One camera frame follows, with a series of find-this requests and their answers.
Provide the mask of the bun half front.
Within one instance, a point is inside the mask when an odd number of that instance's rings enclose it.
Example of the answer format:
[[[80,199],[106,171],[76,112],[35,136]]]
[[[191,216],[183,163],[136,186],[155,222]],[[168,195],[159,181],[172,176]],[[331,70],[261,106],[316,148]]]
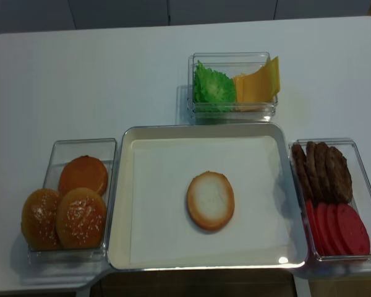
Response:
[[[189,217],[199,228],[218,231],[232,219],[234,192],[225,175],[206,171],[190,182],[186,204]]]

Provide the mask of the bun half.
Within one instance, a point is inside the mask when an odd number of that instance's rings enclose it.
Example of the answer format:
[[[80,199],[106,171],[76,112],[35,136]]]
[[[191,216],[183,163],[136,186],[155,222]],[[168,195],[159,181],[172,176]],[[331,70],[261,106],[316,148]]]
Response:
[[[84,155],[73,159],[62,170],[58,190],[63,195],[76,188],[87,188],[102,196],[108,186],[108,171],[102,161]]]
[[[186,204],[189,217],[199,228],[218,231],[232,219],[234,192],[225,175],[206,171],[190,182]]]

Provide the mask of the green lettuce leaf front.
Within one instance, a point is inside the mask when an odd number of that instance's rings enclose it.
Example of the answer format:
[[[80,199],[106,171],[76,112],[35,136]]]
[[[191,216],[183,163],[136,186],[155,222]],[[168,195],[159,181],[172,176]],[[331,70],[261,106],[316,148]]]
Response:
[[[194,98],[197,103],[234,103],[236,101],[236,88],[232,79],[226,74],[214,71],[210,68],[210,77],[202,92],[195,92]]]

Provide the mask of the green lettuce leaf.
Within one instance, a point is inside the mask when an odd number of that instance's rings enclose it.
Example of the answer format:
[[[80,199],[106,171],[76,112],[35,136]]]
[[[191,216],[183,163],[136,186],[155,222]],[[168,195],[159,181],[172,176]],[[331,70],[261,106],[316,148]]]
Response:
[[[202,89],[206,86],[209,77],[210,70],[205,68],[205,66],[198,61],[194,73],[195,92],[197,94],[202,92]]]
[[[195,92],[194,98],[197,103],[234,103],[236,101],[236,88],[232,79],[226,74],[214,71],[210,68],[210,77],[202,92]]]

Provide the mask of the clear lettuce cheese container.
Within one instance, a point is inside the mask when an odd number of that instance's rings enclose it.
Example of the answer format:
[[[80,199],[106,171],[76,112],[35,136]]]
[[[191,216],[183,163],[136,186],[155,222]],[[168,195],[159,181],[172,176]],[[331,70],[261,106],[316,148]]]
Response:
[[[197,103],[194,99],[195,72],[198,63],[204,68],[225,74],[230,79],[237,75],[257,72],[268,61],[267,52],[256,53],[195,53],[188,61],[187,112],[197,124],[269,122],[276,113],[278,97],[268,103]]]

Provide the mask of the clear bun container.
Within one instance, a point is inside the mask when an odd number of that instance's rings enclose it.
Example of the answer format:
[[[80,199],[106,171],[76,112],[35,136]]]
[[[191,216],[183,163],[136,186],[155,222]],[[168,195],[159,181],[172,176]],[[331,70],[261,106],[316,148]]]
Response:
[[[108,173],[106,189],[101,197],[108,208],[101,242],[97,247],[43,251],[28,247],[28,261],[34,263],[98,262],[106,257],[113,205],[117,187],[119,160],[115,139],[59,140],[54,143],[43,187],[58,190],[64,168],[77,157],[99,159]]]

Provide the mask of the yellow cheese slice lower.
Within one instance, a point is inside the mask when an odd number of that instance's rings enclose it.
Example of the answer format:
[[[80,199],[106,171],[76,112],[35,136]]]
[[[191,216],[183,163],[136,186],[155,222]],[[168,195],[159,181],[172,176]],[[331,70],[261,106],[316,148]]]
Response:
[[[249,74],[235,75],[232,79],[236,88],[236,101],[238,103],[250,103],[250,96],[244,91],[244,77],[249,77]]]

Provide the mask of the yellow cheese slice top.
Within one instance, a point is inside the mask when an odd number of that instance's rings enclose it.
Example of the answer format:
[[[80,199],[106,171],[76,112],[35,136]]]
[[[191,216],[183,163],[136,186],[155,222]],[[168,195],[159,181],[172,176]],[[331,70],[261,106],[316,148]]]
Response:
[[[279,57],[267,61],[257,72],[243,76],[244,103],[268,103],[280,91]]]

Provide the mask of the bottom bun half rear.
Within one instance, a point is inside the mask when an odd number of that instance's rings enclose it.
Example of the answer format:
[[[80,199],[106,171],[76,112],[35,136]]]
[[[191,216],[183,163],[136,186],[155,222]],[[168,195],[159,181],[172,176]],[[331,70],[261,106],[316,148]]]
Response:
[[[73,159],[62,170],[58,190],[63,195],[76,188],[87,188],[102,196],[108,186],[108,171],[102,161],[84,155]]]

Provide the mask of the brown patty rear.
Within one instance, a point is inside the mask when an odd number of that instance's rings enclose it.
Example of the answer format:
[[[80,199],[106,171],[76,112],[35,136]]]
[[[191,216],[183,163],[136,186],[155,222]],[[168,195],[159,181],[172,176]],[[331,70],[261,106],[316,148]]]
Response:
[[[292,158],[305,200],[313,200],[313,192],[305,169],[306,156],[300,144],[291,147]]]

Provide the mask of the sesame top bun right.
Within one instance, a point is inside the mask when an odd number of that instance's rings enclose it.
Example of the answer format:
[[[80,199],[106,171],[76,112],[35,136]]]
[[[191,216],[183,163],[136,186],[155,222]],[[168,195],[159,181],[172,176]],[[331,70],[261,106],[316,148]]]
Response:
[[[87,188],[69,191],[58,206],[56,232],[66,249],[93,249],[103,239],[107,207],[102,197]]]

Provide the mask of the sesame bun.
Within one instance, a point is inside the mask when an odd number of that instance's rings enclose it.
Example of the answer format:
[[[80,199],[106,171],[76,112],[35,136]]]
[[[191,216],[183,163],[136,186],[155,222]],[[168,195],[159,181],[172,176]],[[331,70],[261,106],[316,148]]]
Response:
[[[102,197],[87,188],[69,191],[58,206],[56,232],[66,249],[93,249],[103,239],[107,207]]]
[[[56,232],[56,212],[62,194],[52,189],[31,193],[22,209],[21,232],[28,245],[36,251],[62,248]]]

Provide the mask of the red tomato slice rear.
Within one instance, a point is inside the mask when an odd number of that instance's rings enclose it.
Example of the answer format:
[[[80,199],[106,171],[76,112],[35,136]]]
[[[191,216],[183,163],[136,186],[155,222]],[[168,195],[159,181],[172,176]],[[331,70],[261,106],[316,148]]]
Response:
[[[314,215],[314,207],[313,207],[312,201],[308,200],[305,203],[305,206],[306,206],[307,217],[308,217],[308,221],[309,221],[309,225],[310,225],[310,229],[312,233],[312,238],[314,241],[314,246],[316,248],[317,253],[320,256],[324,256],[324,249],[322,247],[322,244],[320,242],[320,238],[318,235],[318,230],[317,230],[317,225],[316,225],[315,215]]]

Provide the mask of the sesame top bun left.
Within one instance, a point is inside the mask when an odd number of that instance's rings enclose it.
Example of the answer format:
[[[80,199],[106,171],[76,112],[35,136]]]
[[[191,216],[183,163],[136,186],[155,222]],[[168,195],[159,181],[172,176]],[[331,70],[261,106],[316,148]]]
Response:
[[[56,232],[56,212],[62,194],[52,189],[31,193],[22,209],[21,232],[28,245],[36,251],[62,248]]]

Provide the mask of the red tomato slice front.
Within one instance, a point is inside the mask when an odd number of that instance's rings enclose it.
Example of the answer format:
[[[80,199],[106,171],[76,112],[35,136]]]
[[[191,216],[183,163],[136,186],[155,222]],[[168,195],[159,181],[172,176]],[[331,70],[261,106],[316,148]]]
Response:
[[[370,254],[369,234],[359,214],[348,204],[338,204],[336,216],[347,252],[351,255]]]

